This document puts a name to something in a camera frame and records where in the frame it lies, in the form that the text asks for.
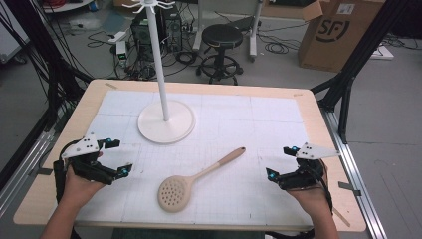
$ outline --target hand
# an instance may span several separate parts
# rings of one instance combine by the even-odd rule
[[[322,160],[324,174],[322,180],[328,185],[327,167]],[[338,239],[338,232],[329,210],[328,202],[325,198],[325,192],[321,185],[317,184],[310,188],[298,188],[288,190],[301,205],[302,209],[310,215],[313,221],[316,239]]]
[[[79,210],[105,186],[105,184],[100,182],[88,181],[76,176],[72,166],[69,166],[66,177],[65,192],[61,203],[66,203],[68,206],[73,206],[75,209]]]
[[[327,167],[322,162],[324,168],[323,181],[327,184]],[[310,217],[327,213],[329,205],[325,198],[325,192],[321,185],[317,184],[309,188],[297,188],[287,191],[301,205],[302,209],[310,215]]]

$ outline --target stool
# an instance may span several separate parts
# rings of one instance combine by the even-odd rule
[[[224,24],[212,25],[202,32],[202,41],[209,46],[205,53],[214,48],[218,55],[205,58],[196,69],[196,75],[199,76],[203,72],[210,77],[209,84],[212,84],[214,80],[233,78],[233,85],[237,86],[235,75],[243,74],[243,69],[236,60],[225,56],[225,51],[242,44],[243,35],[240,30]]]

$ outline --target stand base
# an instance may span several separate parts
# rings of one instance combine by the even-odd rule
[[[195,127],[195,115],[189,106],[173,101],[167,103],[168,121],[164,121],[160,102],[146,107],[137,120],[140,133],[156,143],[178,142],[189,135]]]

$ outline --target wooden table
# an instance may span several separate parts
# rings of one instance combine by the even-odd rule
[[[107,91],[115,90],[158,92],[158,84],[150,82],[110,80],[95,80],[91,82],[62,134],[58,138],[44,164],[44,167],[53,168],[53,161],[59,158],[60,150],[64,147],[64,145],[76,138],[81,138],[86,134]],[[334,148],[325,122],[319,111],[319,107],[317,106],[315,96],[309,90],[176,83],[166,83],[166,90],[168,93],[179,94],[250,96],[296,100],[302,114],[304,126],[310,143]],[[333,214],[333,218],[337,229],[339,231],[365,230],[366,225],[353,192],[338,187],[338,183],[340,181],[348,183],[340,160],[337,157],[327,158],[325,163],[328,166],[329,188],[332,195],[333,205],[336,209],[336,212]],[[56,188],[54,184],[54,175],[38,175],[15,214],[15,223],[26,225],[45,225],[48,222],[52,210],[55,208],[55,196]],[[110,227],[156,227],[154,225],[140,225],[133,223],[77,222],[77,224]],[[211,229],[222,228],[229,229],[224,226],[217,226]],[[231,229],[242,230],[245,228],[234,227]],[[283,226],[277,228],[266,228],[266,230],[269,229],[289,230],[289,228]],[[250,230],[260,230],[260,228],[251,228]]]

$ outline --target wooden spoon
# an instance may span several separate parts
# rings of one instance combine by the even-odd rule
[[[160,207],[167,212],[179,212],[183,210],[189,202],[191,188],[196,179],[219,168],[227,162],[232,161],[242,155],[245,151],[245,147],[239,147],[221,158],[218,162],[193,176],[175,175],[168,177],[161,183],[158,189],[158,203]]]

